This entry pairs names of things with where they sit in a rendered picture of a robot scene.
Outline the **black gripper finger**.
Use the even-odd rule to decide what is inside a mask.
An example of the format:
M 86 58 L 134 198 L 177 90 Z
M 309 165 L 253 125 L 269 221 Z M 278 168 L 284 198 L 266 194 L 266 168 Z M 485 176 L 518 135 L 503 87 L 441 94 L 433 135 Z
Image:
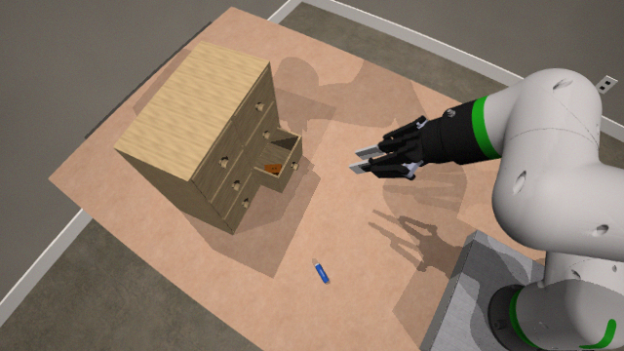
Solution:
M 414 180 L 414 172 L 423 163 L 423 161 L 421 160 L 418 163 L 411 162 L 405 157 L 404 153 L 413 151 L 417 147 L 418 144 L 416 142 L 412 142 L 407 146 L 399 148 L 396 152 L 376 159 L 372 159 L 372 157 L 370 157 L 368 160 L 350 164 L 348 168 L 357 175 L 372 172 L 378 178 L 405 177 L 409 180 Z
M 388 134 L 385 134 L 383 136 L 384 141 L 381 141 L 379 144 L 358 149 L 355 151 L 355 154 L 359 156 L 362 160 L 367 160 L 370 157 L 373 158 L 384 155 L 385 153 L 389 154 L 390 152 L 398 151 L 400 147 L 406 146 L 407 140 L 417 139 L 421 137 L 421 132 L 419 131 L 419 129 L 422 128 L 427 121 L 428 120 L 424 117 L 424 115 L 422 115 L 415 121 L 404 125 L 403 127 L 396 129 Z M 393 139 L 391 139 L 391 137 Z

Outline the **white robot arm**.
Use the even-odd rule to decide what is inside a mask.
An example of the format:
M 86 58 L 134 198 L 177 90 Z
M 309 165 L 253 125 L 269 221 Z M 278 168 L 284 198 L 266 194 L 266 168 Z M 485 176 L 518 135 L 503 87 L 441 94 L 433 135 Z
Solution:
M 546 252 L 543 280 L 489 301 L 489 327 L 508 351 L 624 345 L 624 169 L 599 160 L 602 112 L 586 77 L 549 68 L 441 118 L 455 164 L 501 158 L 494 216 L 511 239 Z

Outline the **blue aa battery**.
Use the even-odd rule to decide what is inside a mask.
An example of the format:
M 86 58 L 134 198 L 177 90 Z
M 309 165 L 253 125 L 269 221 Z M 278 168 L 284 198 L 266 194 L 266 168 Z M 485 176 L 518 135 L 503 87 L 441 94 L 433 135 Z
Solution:
M 318 271 L 320 277 L 322 278 L 323 282 L 324 283 L 328 282 L 329 278 L 326 275 L 326 273 L 325 273 L 324 269 L 322 268 L 321 264 L 320 263 L 316 263 L 316 265 L 314 265 L 314 266 L 317 269 L 317 271 Z

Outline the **small wooden chest of drawers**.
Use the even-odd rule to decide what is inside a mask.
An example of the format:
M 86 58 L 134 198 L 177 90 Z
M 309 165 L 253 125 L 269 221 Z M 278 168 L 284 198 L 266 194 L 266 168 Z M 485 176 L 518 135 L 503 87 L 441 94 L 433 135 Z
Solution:
M 267 67 L 281 128 L 270 60 L 201 41 L 113 148 L 180 211 L 233 235 L 210 202 L 242 150 L 260 187 L 254 166 L 269 140 L 254 166 L 245 145 L 272 101 L 246 142 L 234 115 Z M 209 201 L 191 179 L 231 120 L 242 149 Z

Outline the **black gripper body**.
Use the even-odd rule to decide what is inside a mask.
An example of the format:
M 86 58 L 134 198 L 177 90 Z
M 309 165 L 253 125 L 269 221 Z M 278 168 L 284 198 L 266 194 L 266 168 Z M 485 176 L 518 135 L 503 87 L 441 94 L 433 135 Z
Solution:
M 440 135 L 440 121 L 442 117 L 430 120 L 419 129 L 421 137 L 417 139 L 407 140 L 409 145 L 412 142 L 416 142 L 418 147 L 410 152 L 404 153 L 405 157 L 414 163 L 418 163 L 421 160 L 423 163 L 419 167 L 423 167 L 428 163 L 444 164 L 453 162 L 444 150 L 441 135 Z

